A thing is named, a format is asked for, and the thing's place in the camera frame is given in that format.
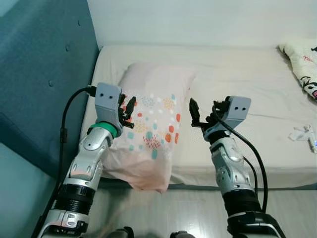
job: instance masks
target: teal upholstered headboard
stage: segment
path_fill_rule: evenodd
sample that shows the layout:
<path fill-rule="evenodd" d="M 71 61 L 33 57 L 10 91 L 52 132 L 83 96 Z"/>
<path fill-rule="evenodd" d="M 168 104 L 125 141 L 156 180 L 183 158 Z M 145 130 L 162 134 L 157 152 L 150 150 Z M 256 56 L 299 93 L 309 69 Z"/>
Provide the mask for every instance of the teal upholstered headboard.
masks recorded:
<path fill-rule="evenodd" d="M 20 0 L 0 17 L 0 141 L 51 176 L 63 109 L 91 82 L 98 52 L 86 0 Z M 80 95 L 68 112 L 68 161 L 86 102 Z"/>

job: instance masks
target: floor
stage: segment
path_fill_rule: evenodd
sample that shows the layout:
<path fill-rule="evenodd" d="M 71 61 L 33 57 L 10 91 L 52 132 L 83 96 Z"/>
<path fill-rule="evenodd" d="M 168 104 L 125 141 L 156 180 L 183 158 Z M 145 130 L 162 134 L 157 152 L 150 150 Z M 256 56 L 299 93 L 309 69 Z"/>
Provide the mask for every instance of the floor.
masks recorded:
<path fill-rule="evenodd" d="M 267 212 L 288 238 L 317 237 L 316 191 L 270 191 Z M 168 238 L 186 230 L 197 238 L 230 238 L 227 216 L 219 191 L 169 190 L 137 192 L 99 189 L 90 212 L 85 238 L 104 238 L 124 226 L 136 238 Z"/>

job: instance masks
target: pillowcase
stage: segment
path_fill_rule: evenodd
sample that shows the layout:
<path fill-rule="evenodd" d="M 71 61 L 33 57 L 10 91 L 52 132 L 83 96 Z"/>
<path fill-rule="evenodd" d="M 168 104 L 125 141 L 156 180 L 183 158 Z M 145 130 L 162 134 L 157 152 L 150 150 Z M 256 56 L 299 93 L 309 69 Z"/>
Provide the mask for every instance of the pillowcase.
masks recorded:
<path fill-rule="evenodd" d="M 167 190 L 172 156 L 179 138 L 181 112 L 196 72 L 190 68 L 135 63 L 119 86 L 126 96 L 122 106 L 136 96 L 130 121 L 113 141 L 104 173 L 127 181 L 138 190 Z"/>

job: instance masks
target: white bed sheet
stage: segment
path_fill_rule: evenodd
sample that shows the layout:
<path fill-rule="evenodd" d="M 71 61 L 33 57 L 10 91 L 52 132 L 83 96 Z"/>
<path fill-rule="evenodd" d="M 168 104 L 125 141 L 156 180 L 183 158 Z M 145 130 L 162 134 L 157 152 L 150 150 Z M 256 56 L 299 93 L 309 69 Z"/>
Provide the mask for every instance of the white bed sheet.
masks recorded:
<path fill-rule="evenodd" d="M 301 91 L 287 58 L 277 49 L 107 46 L 98 57 L 92 84 L 118 84 L 128 66 L 138 61 L 188 65 L 198 71 L 182 113 L 170 184 L 216 186 L 209 144 L 198 128 L 190 126 L 188 105 L 193 97 L 203 119 L 211 112 L 213 100 L 224 100 L 228 95 L 252 99 L 247 119 L 237 131 L 261 154 L 270 188 L 317 182 L 316 154 L 307 142 L 288 139 L 295 126 L 310 124 L 316 128 L 317 105 Z M 93 98 L 88 100 L 82 136 L 96 120 L 94 102 Z M 252 151 L 239 139 L 236 141 L 262 182 Z"/>

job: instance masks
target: black wire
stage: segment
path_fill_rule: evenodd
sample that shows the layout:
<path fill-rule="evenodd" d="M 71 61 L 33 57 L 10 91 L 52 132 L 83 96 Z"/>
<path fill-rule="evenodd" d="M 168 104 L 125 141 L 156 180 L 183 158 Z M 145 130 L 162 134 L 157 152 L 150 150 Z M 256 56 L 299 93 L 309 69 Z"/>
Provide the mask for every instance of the black wire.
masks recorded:
<path fill-rule="evenodd" d="M 258 196 L 258 176 L 257 176 L 257 172 L 256 170 L 254 169 L 253 165 L 251 164 L 251 162 L 246 158 L 246 157 L 243 157 L 244 160 L 248 163 L 248 165 L 250 166 L 252 172 L 253 172 L 253 176 L 254 176 L 254 190 L 256 192 L 256 196 Z"/>
<path fill-rule="evenodd" d="M 264 197 L 263 197 L 263 205 L 262 205 L 262 211 L 265 213 L 266 212 L 266 207 L 267 207 L 267 196 L 268 196 L 268 187 L 267 187 L 267 177 L 266 177 L 266 172 L 265 172 L 265 167 L 262 162 L 261 156 L 258 153 L 257 149 L 251 144 L 250 141 L 248 141 L 246 138 L 244 138 L 241 134 L 236 132 L 233 128 L 231 128 L 227 123 L 225 123 L 219 116 L 216 111 L 215 106 L 213 105 L 212 107 L 212 113 L 214 114 L 214 117 L 217 119 L 217 121 L 223 125 L 227 130 L 229 130 L 232 134 L 236 135 L 240 140 L 242 140 L 244 143 L 246 143 L 253 151 L 255 154 L 258 163 L 260 165 L 262 177 L 263 177 L 263 190 L 264 190 Z"/>
<path fill-rule="evenodd" d="M 67 131 L 65 128 L 65 121 L 66 121 L 66 115 L 67 115 L 67 111 L 68 108 L 70 106 L 70 104 L 72 103 L 72 101 L 74 100 L 74 98 L 80 94 L 81 92 L 91 92 L 91 87 L 87 87 L 87 88 L 82 88 L 79 89 L 77 92 L 75 92 L 68 100 L 64 112 L 63 112 L 63 117 L 61 120 L 61 127 L 60 127 L 60 146 L 59 146 L 59 165 L 58 165 L 58 174 L 57 174 L 57 178 L 56 178 L 56 183 L 55 183 L 55 187 L 54 190 L 51 194 L 51 197 L 47 203 L 47 206 L 43 212 L 43 214 L 39 217 L 39 220 L 34 228 L 34 231 L 32 233 L 31 238 L 36 238 L 42 228 L 42 226 L 44 225 L 45 219 L 50 211 L 50 209 L 53 206 L 53 203 L 55 201 L 55 198 L 58 194 L 59 191 L 59 187 L 60 187 L 60 181 L 61 181 L 61 174 L 62 174 L 62 166 L 63 166 L 63 149 L 64 149 L 64 143 L 66 142 L 66 137 L 67 137 Z"/>

